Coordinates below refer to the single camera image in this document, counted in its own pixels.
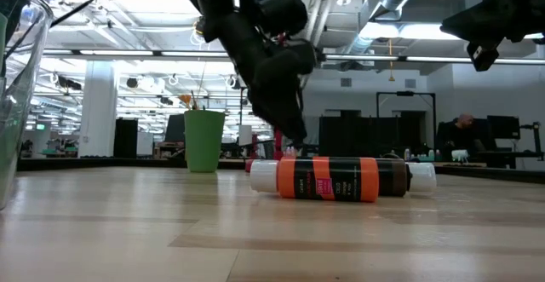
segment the pink label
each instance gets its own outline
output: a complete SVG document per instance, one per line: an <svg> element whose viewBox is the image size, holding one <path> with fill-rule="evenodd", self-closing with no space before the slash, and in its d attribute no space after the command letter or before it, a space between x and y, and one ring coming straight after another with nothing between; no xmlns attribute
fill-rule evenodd
<svg viewBox="0 0 545 282"><path fill-rule="evenodd" d="M316 193L332 194L333 186L331 185L331 179L316 179Z"/></svg>

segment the green cup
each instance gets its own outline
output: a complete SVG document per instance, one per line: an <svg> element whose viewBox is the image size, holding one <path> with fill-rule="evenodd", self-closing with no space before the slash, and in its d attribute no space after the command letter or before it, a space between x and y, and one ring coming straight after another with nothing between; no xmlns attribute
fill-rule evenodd
<svg viewBox="0 0 545 282"><path fill-rule="evenodd" d="M220 161L223 112L192 110L184 113L186 160L191 172L215 172Z"/></svg>

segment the man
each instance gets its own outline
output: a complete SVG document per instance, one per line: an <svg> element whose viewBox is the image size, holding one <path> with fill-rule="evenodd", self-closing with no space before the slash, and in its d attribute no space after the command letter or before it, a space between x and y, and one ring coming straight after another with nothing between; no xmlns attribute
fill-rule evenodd
<svg viewBox="0 0 545 282"><path fill-rule="evenodd" d="M445 124L438 134L438 148L448 160L452 150L468 150L470 154L486 150L473 130L473 116L469 114Z"/></svg>

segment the clear glass jar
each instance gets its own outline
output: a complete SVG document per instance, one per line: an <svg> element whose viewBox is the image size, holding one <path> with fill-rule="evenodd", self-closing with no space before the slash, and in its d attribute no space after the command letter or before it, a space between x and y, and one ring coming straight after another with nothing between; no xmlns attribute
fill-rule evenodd
<svg viewBox="0 0 545 282"><path fill-rule="evenodd" d="M53 18L42 0L0 0L0 210L11 193L20 138Z"/></svg>

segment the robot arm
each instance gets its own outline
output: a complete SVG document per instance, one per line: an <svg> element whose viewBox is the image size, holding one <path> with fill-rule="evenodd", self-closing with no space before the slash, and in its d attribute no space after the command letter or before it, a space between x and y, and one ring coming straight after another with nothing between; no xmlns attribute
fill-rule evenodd
<svg viewBox="0 0 545 282"><path fill-rule="evenodd" d="M469 41L475 69L486 71L504 38L518 43L528 34L545 33L545 0L483 0L445 19L441 31Z"/></svg>
<svg viewBox="0 0 545 282"><path fill-rule="evenodd" d="M190 0L203 16L207 43L218 39L248 86L253 112L298 142L307 136L302 120L299 75L315 67L316 49L305 40L287 38L307 24L301 0Z"/></svg>

